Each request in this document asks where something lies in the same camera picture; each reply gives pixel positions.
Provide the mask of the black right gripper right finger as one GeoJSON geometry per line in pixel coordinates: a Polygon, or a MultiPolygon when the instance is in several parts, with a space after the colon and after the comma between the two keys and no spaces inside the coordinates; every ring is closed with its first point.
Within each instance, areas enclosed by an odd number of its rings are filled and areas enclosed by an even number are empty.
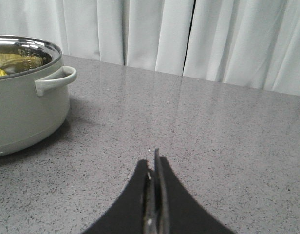
{"type": "Polygon", "coordinates": [[[178,180],[166,157],[154,151],[154,190],[160,234],[232,234],[178,180]]]}

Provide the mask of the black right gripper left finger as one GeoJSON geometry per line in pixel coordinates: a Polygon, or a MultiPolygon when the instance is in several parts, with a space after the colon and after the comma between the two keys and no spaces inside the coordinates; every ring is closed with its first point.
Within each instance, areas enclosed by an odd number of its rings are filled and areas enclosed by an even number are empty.
{"type": "Polygon", "coordinates": [[[84,233],[142,234],[147,172],[147,161],[144,159],[138,161],[134,173],[121,195],[84,233]]]}

